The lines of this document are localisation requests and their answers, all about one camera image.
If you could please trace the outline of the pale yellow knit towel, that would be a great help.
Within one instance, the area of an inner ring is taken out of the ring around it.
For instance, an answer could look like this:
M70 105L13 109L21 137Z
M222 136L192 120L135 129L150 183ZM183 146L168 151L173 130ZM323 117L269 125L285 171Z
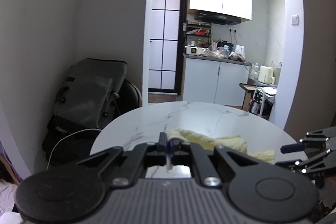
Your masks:
M213 150L216 146L222 145L248 155L248 144L240 135L230 135L221 138L212 138L190 130L181 128L171 129L167 133L167 138L179 139L190 143L201 145L206 150Z

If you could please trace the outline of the white metal trolley rack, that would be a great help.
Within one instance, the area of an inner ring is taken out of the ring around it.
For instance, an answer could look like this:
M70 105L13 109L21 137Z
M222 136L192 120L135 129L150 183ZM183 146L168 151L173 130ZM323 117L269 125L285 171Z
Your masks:
M268 120L275 102L277 89L272 86L258 86L254 91L249 106L249 112Z

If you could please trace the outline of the black chair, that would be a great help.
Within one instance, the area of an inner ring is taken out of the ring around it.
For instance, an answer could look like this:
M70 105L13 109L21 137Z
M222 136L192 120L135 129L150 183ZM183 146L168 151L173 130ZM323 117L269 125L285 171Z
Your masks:
M138 88L127 79L124 79L118 93L110 94L109 101L105 103L99 129L106 127L111 121L132 110L142 106L142 96Z

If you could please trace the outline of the cream air fryer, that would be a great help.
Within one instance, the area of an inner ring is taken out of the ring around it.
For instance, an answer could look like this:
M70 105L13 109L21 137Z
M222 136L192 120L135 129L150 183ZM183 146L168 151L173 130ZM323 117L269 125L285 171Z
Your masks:
M273 68L262 65L259 70L258 81L261 83L271 84L273 77Z

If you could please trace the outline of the white lower kitchen cabinet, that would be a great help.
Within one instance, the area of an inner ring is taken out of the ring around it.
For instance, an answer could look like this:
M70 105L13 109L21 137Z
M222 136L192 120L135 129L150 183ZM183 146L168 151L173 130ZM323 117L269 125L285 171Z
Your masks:
M182 99L242 107L251 65L215 57L184 55Z

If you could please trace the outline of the dark grey backpack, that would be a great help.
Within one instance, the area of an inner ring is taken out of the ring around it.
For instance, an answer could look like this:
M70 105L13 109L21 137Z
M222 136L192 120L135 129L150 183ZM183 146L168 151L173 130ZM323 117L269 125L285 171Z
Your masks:
M112 121L127 63L83 59L70 66L54 104L55 117L85 128L104 128Z

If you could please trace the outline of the white toaster appliance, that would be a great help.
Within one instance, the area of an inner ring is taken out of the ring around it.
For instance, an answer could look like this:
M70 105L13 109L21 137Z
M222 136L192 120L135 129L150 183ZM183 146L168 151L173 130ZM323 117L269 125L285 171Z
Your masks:
M204 55L207 48L202 47L193 47L193 46L185 46L187 55Z

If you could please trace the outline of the white electric kettle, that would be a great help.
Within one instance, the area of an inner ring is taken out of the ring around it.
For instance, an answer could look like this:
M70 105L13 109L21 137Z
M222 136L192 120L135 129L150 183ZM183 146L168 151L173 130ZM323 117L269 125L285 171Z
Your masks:
M244 46L236 45L235 46L235 52L236 53L244 53Z

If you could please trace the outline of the black spice shelf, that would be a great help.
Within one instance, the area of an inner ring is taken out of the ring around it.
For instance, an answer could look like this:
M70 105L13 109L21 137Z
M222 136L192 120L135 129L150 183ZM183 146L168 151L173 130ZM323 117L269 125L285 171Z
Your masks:
M207 48L211 44L211 23L187 22L185 30L185 46Z

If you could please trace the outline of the black framed glass door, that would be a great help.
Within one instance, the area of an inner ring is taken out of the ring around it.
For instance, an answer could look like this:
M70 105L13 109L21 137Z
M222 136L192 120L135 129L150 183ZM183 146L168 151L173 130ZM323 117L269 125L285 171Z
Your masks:
M153 0L149 91L181 94L187 0Z

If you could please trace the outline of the black range hood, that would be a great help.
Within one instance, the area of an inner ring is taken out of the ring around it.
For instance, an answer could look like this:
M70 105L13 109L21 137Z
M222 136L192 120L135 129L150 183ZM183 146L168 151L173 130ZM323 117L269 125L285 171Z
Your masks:
M235 26L242 22L242 20L235 16L218 14L216 12L209 11L197 11L195 19L203 22L209 22L211 24L229 25Z

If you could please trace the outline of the white wall switch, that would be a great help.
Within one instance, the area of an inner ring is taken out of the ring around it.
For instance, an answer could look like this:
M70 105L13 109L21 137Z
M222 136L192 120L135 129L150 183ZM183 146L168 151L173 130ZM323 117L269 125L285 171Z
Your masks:
M299 16L298 15L291 15L291 25L297 26L299 24Z

